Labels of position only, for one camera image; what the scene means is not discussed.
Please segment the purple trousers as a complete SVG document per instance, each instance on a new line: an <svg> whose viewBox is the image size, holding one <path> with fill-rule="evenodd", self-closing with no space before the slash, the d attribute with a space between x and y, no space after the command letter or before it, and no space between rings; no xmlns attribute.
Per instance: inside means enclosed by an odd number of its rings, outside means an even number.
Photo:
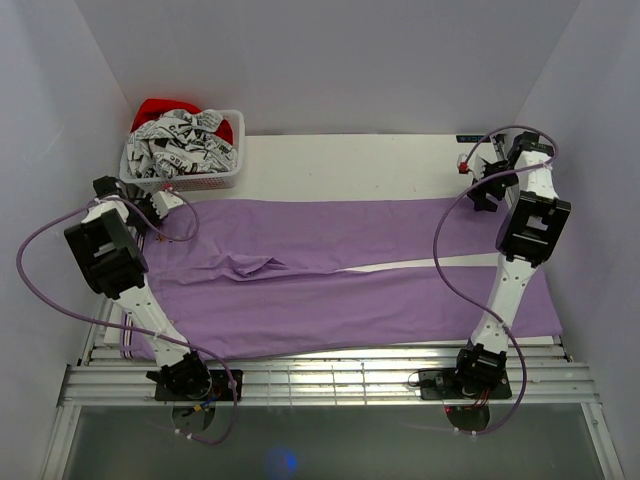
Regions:
<svg viewBox="0 0 640 480"><path fill-rule="evenodd" d="M464 340L496 268L428 260L491 252L500 222L446 199L209 200L171 212L143 254L176 329L227 360Z"/></svg>

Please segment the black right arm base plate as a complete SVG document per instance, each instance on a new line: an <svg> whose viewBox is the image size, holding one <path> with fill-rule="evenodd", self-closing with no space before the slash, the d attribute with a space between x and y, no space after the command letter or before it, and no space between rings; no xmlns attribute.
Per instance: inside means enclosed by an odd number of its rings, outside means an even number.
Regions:
<svg viewBox="0 0 640 480"><path fill-rule="evenodd" d="M507 400L512 390L504 378L494 390L478 386L463 386L456 378L454 368L421 369L417 380L422 400Z"/></svg>

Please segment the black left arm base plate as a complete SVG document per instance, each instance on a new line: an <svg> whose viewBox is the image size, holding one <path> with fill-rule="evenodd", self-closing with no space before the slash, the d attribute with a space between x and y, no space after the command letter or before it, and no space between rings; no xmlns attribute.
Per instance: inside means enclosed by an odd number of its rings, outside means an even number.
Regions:
<svg viewBox="0 0 640 480"><path fill-rule="evenodd" d="M242 398L244 371L241 369L231 370L233 381L230 381L226 372L223 369L211 369L210 374L212 378L212 387L210 389L210 396L213 396L216 401L220 402L232 402L233 393L232 386L235 386L237 400ZM195 398L188 395L179 395L172 393L164 386L157 385L153 399L161 402L204 402L205 398Z"/></svg>

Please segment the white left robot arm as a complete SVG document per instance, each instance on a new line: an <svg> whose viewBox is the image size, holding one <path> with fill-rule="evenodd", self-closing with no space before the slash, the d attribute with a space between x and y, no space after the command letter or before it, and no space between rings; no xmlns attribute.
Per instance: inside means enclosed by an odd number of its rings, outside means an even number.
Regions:
<svg viewBox="0 0 640 480"><path fill-rule="evenodd" d="M212 388L212 376L200 355L187 345L148 284L148 264L136 236L159 227L168 214L185 204L171 191L132 199L118 179L93 181L96 203L64 236L88 286L114 301L134 327L148 330L147 343L157 369L147 377L172 394L201 399Z"/></svg>

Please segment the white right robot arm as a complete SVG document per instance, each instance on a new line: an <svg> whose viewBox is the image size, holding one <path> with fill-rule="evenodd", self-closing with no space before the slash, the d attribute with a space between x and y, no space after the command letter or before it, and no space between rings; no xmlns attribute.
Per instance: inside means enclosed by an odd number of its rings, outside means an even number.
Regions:
<svg viewBox="0 0 640 480"><path fill-rule="evenodd" d="M571 204L557 194L549 161L556 148L534 131L515 136L496 162L459 157L461 174L473 175L467 197L476 211L495 212L512 191L497 238L496 278L481 320L459 352L451 382L464 397L487 398L507 385L506 361L521 300L537 269L551 257Z"/></svg>

